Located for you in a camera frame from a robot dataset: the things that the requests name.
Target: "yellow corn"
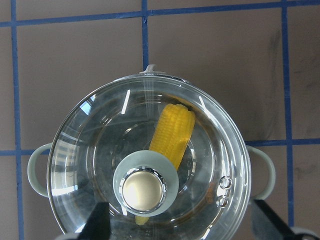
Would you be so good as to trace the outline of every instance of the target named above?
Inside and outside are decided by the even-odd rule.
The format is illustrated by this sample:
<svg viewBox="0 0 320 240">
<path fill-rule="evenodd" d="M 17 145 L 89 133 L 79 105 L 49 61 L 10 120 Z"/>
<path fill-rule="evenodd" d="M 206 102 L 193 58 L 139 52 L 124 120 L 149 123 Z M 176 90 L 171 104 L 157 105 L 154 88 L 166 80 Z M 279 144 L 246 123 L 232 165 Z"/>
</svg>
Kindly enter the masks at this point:
<svg viewBox="0 0 320 240">
<path fill-rule="evenodd" d="M 169 103 L 163 109 L 149 150 L 166 156 L 178 170 L 195 126 L 195 113 L 181 104 Z M 137 225 L 144 225 L 149 217 L 135 216 Z"/>
</svg>

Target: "glass lid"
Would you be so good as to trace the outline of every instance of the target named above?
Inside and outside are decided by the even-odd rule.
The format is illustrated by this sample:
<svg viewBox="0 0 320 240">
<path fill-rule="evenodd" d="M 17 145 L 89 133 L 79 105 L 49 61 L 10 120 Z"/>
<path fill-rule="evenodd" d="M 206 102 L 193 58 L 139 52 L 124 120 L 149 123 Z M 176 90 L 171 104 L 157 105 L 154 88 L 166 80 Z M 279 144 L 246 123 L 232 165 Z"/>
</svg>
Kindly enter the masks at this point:
<svg viewBox="0 0 320 240">
<path fill-rule="evenodd" d="M 48 191 L 63 232 L 96 203 L 110 239 L 230 239 L 247 208 L 251 170 L 234 122 L 208 94 L 157 73 L 95 90 L 58 130 Z"/>
</svg>

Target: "blue grid line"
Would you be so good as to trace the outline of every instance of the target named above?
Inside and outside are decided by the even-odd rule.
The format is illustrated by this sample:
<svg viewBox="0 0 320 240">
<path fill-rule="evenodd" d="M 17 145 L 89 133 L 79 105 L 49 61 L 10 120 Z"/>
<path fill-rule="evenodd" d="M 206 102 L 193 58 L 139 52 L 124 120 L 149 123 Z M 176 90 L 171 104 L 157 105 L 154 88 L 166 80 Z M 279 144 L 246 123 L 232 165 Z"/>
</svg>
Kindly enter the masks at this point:
<svg viewBox="0 0 320 240">
<path fill-rule="evenodd" d="M 148 0 L 141 0 L 142 9 L 142 64 L 143 70 L 149 65 L 148 46 Z"/>
<path fill-rule="evenodd" d="M 16 150 L 0 150 L 0 156 L 15 156 Z"/>
<path fill-rule="evenodd" d="M 316 145 L 320 144 L 320 138 L 293 139 L 292 145 Z"/>
<path fill-rule="evenodd" d="M 11 23 L 17 20 L 16 0 L 11 0 Z M 14 101 L 14 131 L 15 131 L 15 162 L 16 162 L 16 195 L 18 213 L 19 240 L 24 240 L 24 209 L 22 191 L 22 166 L 21 166 L 21 128 L 20 128 L 20 96 L 18 72 L 18 42 L 17 27 L 11 27 L 12 70 L 13 70 L 13 101 Z"/>
<path fill-rule="evenodd" d="M 320 5 L 320 0 L 298 0 L 298 1 L 279 1 L 279 2 L 262 2 L 249 4 L 234 4 L 220 6 L 201 6 L 201 7 L 186 7 L 173 9 L 153 9 L 148 11 L 149 16 L 158 15 L 173 15 L 173 14 L 194 14 L 194 13 L 212 13 L 212 12 L 227 12 L 241 10 L 258 10 L 258 9 L 274 9 L 297 6 Z"/>
<path fill-rule="evenodd" d="M 277 146 L 286 146 L 287 140 L 254 140 L 254 141 L 245 141 L 246 145 L 252 147 L 277 147 Z M 292 139 L 293 146 L 300 145 L 320 145 L 320 138 L 305 138 L 305 139 Z M 21 149 L 20 154 L 22 156 L 31 155 L 35 149 Z M 42 155 L 48 155 L 49 150 L 41 153 Z M 0 156 L 15 156 L 17 154 L 16 150 L 0 150 Z"/>
<path fill-rule="evenodd" d="M 52 18 L 40 18 L 40 19 L 18 20 L 18 21 L 16 20 L 4 21 L 4 22 L 0 22 L 0 28 L 13 27 L 13 26 L 40 25 L 40 24 L 71 23 L 71 22 L 81 22 L 81 21 L 97 21 L 97 20 L 108 20 L 108 19 L 126 19 L 126 18 L 138 18 L 138 17 L 158 16 L 158 15 L 212 13 L 212 12 L 226 12 L 226 11 L 240 11 L 240 10 L 289 8 L 289 7 L 313 6 L 313 5 L 320 5 L 320 0 L 297 0 L 297 1 L 281 0 L 279 2 L 265 2 L 265 3 L 262 2 L 262 3 L 249 3 L 249 4 L 148 10 L 146 8 L 147 0 L 142 0 L 142 11 L 52 17 Z"/>
<path fill-rule="evenodd" d="M 293 145 L 292 145 L 292 122 L 291 122 L 291 94 L 290 94 L 290 71 L 289 71 L 289 40 L 288 40 L 288 11 L 286 7 L 281 11 L 282 25 L 282 61 L 283 61 L 283 86 L 284 86 L 284 110 L 285 110 L 285 133 L 287 154 L 287 194 L 288 194 L 288 224 L 293 226 L 294 219 L 294 170 L 293 170 Z"/>
<path fill-rule="evenodd" d="M 252 147 L 285 146 L 285 145 L 287 145 L 287 140 L 245 141 L 245 144 L 252 146 Z"/>
<path fill-rule="evenodd" d="M 131 11 L 131 12 L 120 12 L 120 13 L 106 13 L 106 14 L 95 14 L 95 15 L 65 16 L 65 17 L 52 17 L 52 18 L 31 19 L 31 20 L 19 20 L 19 21 L 16 21 L 16 25 L 28 26 L 28 25 L 40 25 L 40 24 L 97 21 L 97 20 L 108 20 L 108 19 L 128 19 L 128 18 L 137 18 L 141 16 L 142 16 L 142 13 L 140 11 Z"/>
</svg>

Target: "cooking pot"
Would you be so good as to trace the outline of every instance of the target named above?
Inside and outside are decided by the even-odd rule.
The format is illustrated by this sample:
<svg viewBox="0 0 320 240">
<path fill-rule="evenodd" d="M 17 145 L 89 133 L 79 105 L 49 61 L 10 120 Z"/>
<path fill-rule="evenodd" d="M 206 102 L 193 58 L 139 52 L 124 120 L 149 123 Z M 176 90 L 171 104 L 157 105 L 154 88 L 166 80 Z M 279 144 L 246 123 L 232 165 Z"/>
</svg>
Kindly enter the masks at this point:
<svg viewBox="0 0 320 240">
<path fill-rule="evenodd" d="M 228 240 L 250 201 L 248 151 L 259 154 L 269 171 L 266 188 L 252 198 L 271 193 L 274 165 L 245 145 L 210 95 L 153 67 L 81 100 L 53 142 L 31 155 L 29 182 L 49 197 L 64 233 L 80 232 L 96 203 L 108 202 L 110 239 Z M 47 149 L 45 188 L 35 165 Z"/>
</svg>

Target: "lid knob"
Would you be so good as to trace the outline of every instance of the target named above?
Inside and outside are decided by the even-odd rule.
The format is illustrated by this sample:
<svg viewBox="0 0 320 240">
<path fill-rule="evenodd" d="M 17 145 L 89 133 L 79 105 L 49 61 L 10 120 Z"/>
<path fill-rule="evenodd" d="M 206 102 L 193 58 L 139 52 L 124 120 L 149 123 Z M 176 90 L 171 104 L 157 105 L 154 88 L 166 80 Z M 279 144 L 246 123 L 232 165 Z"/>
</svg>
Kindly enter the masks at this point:
<svg viewBox="0 0 320 240">
<path fill-rule="evenodd" d="M 116 199 L 137 216 L 163 213 L 175 201 L 178 188 L 179 178 L 174 165 L 164 155 L 151 150 L 129 154 L 113 175 Z"/>
<path fill-rule="evenodd" d="M 126 177 L 122 196 L 126 204 L 138 211 L 151 211 L 158 207 L 165 196 L 166 186 L 153 169 L 137 169 Z"/>
</svg>

